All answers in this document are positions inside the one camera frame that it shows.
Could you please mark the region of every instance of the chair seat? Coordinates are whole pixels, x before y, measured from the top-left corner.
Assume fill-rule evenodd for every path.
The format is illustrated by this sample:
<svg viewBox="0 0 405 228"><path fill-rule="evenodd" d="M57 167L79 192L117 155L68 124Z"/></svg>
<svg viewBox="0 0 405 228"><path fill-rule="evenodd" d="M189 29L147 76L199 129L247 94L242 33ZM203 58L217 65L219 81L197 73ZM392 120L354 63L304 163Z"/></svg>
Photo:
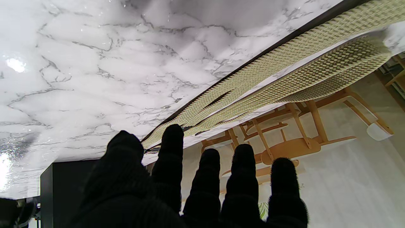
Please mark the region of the chair seat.
<svg viewBox="0 0 405 228"><path fill-rule="evenodd" d="M308 148L304 138L296 138L288 140L270 147L274 159L279 157L287 157L293 159L296 157L312 154L321 150L321 145L312 138L308 138L311 148ZM262 162L266 165L271 164L271 159L267 151L263 151L261 155Z"/></svg>

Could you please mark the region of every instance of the chair leg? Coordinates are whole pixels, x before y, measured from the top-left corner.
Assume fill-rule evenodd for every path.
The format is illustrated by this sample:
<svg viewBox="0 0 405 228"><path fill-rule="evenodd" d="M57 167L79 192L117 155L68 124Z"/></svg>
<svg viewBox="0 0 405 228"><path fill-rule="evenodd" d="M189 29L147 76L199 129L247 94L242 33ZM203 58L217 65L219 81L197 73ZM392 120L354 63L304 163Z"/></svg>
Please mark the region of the chair leg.
<svg viewBox="0 0 405 228"><path fill-rule="evenodd" d="M356 99L361 105L363 105L371 114L373 114L378 120L378 124L381 125L381 127L388 133L393 135L394 132L387 126L387 124L384 122L384 120L377 114L371 106L369 106L363 98L361 98L357 93L355 92L349 92L349 95Z"/></svg>
<svg viewBox="0 0 405 228"><path fill-rule="evenodd" d="M291 110L292 116L294 117L295 123L297 123L298 129L300 130L301 135L303 136L305 143L307 144L308 148L311 149L312 146L309 143L307 135L305 134L304 128L303 128L303 126L301 124L300 118L298 117L297 111L295 110L292 103L287 103L287 107Z"/></svg>
<svg viewBox="0 0 405 228"><path fill-rule="evenodd" d="M328 141L328 136L326 135L324 125L322 124L321 116L319 115L318 108L316 107L315 101L307 101L307 106L312 114L313 122L315 123L316 131L321 137L322 142Z"/></svg>
<svg viewBox="0 0 405 228"><path fill-rule="evenodd" d="M235 132L233 131L232 128L228 129L230 138L232 139L232 142L234 144L235 147L239 146L239 142L238 139L236 138Z"/></svg>
<svg viewBox="0 0 405 228"><path fill-rule="evenodd" d="M269 146L267 145L266 139L264 138L263 132L262 132L262 130L260 129L260 126L259 126L259 124L257 123L257 120L256 120L256 119L253 119L253 124L254 124L254 126L256 127L257 133L259 134L260 140L262 141L264 147L266 148L267 153L269 154L271 160L273 161L273 160L274 160L273 154L271 154L270 148L269 148Z"/></svg>

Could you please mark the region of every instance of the black knit glove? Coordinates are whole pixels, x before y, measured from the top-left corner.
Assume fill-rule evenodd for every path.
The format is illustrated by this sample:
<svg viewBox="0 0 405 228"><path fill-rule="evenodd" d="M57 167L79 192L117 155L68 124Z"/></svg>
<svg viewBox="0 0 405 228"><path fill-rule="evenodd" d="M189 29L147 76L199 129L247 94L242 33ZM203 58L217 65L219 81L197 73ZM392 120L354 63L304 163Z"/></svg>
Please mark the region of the black knit glove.
<svg viewBox="0 0 405 228"><path fill-rule="evenodd" d="M197 227L274 227L301 228L308 223L305 204L299 197L294 164L287 158L273 162L267 223L260 219L258 182L253 149L239 145L232 159L231 176L220 211L220 157L215 149L204 151L182 216L190 228Z"/></svg>

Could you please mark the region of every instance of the wooden chair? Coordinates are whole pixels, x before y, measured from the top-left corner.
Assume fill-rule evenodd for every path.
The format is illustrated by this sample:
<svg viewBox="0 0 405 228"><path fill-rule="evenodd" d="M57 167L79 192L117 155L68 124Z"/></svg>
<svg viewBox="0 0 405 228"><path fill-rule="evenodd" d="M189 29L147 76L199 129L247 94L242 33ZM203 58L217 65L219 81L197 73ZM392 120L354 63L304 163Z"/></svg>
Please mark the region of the wooden chair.
<svg viewBox="0 0 405 228"><path fill-rule="evenodd" d="M373 115L377 120L371 122L352 102L348 99L353 98L356 100L368 113ZM394 134L394 132L387 126L384 120L369 106L363 98L361 98L357 93L353 92L349 87L336 92L335 94L323 98L317 102L314 102L312 109L321 108L334 103L343 102L347 105L353 112L368 126L367 133L375 140L383 140ZM310 107L304 107L302 104L297 105L301 110L299 116L305 115L311 112Z"/></svg>
<svg viewBox="0 0 405 228"><path fill-rule="evenodd" d="M297 139L287 141L286 137L284 135L283 129L280 129L280 132L281 132L281 135L282 135L283 141L284 141L283 143L287 142L287 144L280 143L280 144L277 144L277 145L272 146L272 147L269 148L269 146L268 146L268 144L266 142L266 139L265 139L265 137L263 135L263 131L261 130L261 128L259 126L258 119L261 122L264 122L265 120L270 119L269 116L271 116L272 118L276 118L276 117L284 116L286 114L291 114L289 117L294 118L294 120L295 120L295 122L296 122L296 124L298 126L298 129L299 129L299 131L300 131L300 133L302 135L302 138L297 138ZM274 121L286 120L286 118L289 118L289 117L285 116L282 119L277 118ZM264 152L255 155L256 164L263 163L265 165L271 165L273 160L276 159L276 158L279 158L279 157L293 158L294 156L289 155L288 152L310 154L310 153L318 152L320 150L319 143L317 141L311 139L311 138L308 138L307 135L305 134L304 128L303 128L303 126L301 124L301 121L300 121L300 119L298 117L298 111L295 109L295 107L294 107L294 105L292 103L286 104L286 107L283 110L280 110L280 111L276 110L276 111L270 113L269 115L262 116L262 117L259 117L259 118L254 118L252 120L252 123L253 123L253 126L256 128L257 132L252 133L251 135L253 135L253 137L259 135L260 140L262 141L262 143L263 143L263 145L265 147ZM276 127L275 126L269 127L269 128L266 128L265 130L270 131L272 129L282 128L284 126L287 126L287 124L284 124L284 125L282 125L282 124L283 124L282 122L279 122L279 124L276 125ZM245 139L246 138L247 139L252 138L251 135L247 134L247 130L244 128L243 125L240 126L240 127L241 127L241 130L242 130L242 132L243 132L243 134L245 136ZM294 160L293 163L294 163L295 166L299 165L298 160ZM271 169L270 166L260 168L260 169L258 169L256 171L256 176L263 176L263 175L269 174L270 169ZM230 170L226 171L222 176L227 175L227 174L230 174Z"/></svg>
<svg viewBox="0 0 405 228"><path fill-rule="evenodd" d="M389 73L392 75L393 79L391 79L388 83L385 84L386 87L392 85L394 82L398 83L401 87L405 88L405 79L403 78L403 76L405 75L405 61L403 59L401 59L401 57L399 55L395 55L392 57L393 59L395 59L403 68L403 70L397 74L397 75L393 75L391 71L389 71Z"/></svg>
<svg viewBox="0 0 405 228"><path fill-rule="evenodd" d="M297 111L295 110L294 106L292 103L286 104L287 108L291 110L292 116L298 126L298 129L302 135L301 138L296 138L292 140L286 140L286 137L284 135L284 131L281 129L281 135L283 137L283 142L279 143L277 145L274 145L272 147L266 147L266 150L264 150L260 154L255 155L255 161L256 164L263 163L265 165L268 165L267 167L260 168L256 170L256 176L263 176L267 175L270 173L271 170L271 165L274 159L277 159L279 157L287 157L290 159L293 158L298 158L302 156L306 156L309 154L313 154L316 152L319 152L321 150L321 147L324 145L328 144L334 144L338 142L344 142L344 141L351 141L356 139L355 136L348 136L348 137L343 137L335 140L329 140L324 126L322 124L322 120L320 118L318 108L315 104L315 101L308 101L307 103L307 108L308 111L312 114L313 121L315 123L316 130L318 132L318 135L314 138L309 138L304 132L304 128L301 124L301 121L299 119L299 116L297 114ZM299 160L293 160L294 165L297 167L299 165ZM230 174L230 170L225 172L223 174Z"/></svg>
<svg viewBox="0 0 405 228"><path fill-rule="evenodd" d="M227 141L230 142L233 150L235 150L235 148L239 145L237 136L235 135L235 132L233 131L232 128L225 131L225 136L222 136L222 137L219 137L219 138L214 138L214 139L211 139L211 140L207 139L207 140L201 141L201 143L202 143L201 153L203 153L204 150L209 146L219 144L219 143L223 143L223 142L227 142Z"/></svg>

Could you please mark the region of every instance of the wooden furniture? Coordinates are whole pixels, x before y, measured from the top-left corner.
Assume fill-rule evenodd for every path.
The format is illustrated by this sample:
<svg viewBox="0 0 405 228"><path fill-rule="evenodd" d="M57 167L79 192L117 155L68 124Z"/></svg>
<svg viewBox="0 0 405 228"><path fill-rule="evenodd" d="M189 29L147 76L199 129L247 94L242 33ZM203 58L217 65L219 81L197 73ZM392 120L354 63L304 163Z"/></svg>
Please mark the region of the wooden furniture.
<svg viewBox="0 0 405 228"><path fill-rule="evenodd" d="M377 120L371 122L358 108L355 107L355 105L353 105L353 103L351 103L348 100L349 98L353 98L354 100L356 100L361 106L363 106L363 108L365 110L368 111L368 113L373 115ZM371 108L371 106L369 106L366 103L366 101L363 100L363 98L361 98L357 93L353 92L349 87L347 87L339 92L336 92L335 94L333 94L331 96L323 98L319 101L316 101L316 102L313 101L312 110L314 110L314 108L321 108L321 107L331 105L334 103L338 103L338 102L343 102L345 105L347 105L351 110L353 110L353 112L367 126L372 126L372 127L377 126L378 128L380 128L382 131L384 131L384 133L386 133L389 136L394 134L394 132L387 126L387 124L384 122L384 120ZM306 102L306 103L307 103L306 107L304 107L303 105L298 106L301 110L301 113L299 114L299 116L302 116L302 115L305 115L305 114L311 112L311 109L308 106L308 102Z"/></svg>
<svg viewBox="0 0 405 228"><path fill-rule="evenodd" d="M232 128L225 131L225 136L215 138L215 139L211 139L211 140L203 140L203 141L201 141L201 143L202 143L201 153L203 153L204 150L209 146L212 146L212 145L215 145L215 144L218 144L218 143L222 143L222 142L226 142L226 141L231 142L230 144L231 144L233 150L235 150L235 148L237 146L239 146L237 136L235 135L235 132L233 131Z"/></svg>
<svg viewBox="0 0 405 228"><path fill-rule="evenodd" d="M389 71L393 79L391 79L387 84L385 84L385 86L388 87L392 85L394 82L397 82L398 84L400 84L400 86L405 88L405 78L403 78L403 76L405 75L405 61L401 59L401 57L399 57L398 55L395 55L392 58L402 66L403 70L397 75L393 75L392 72Z"/></svg>

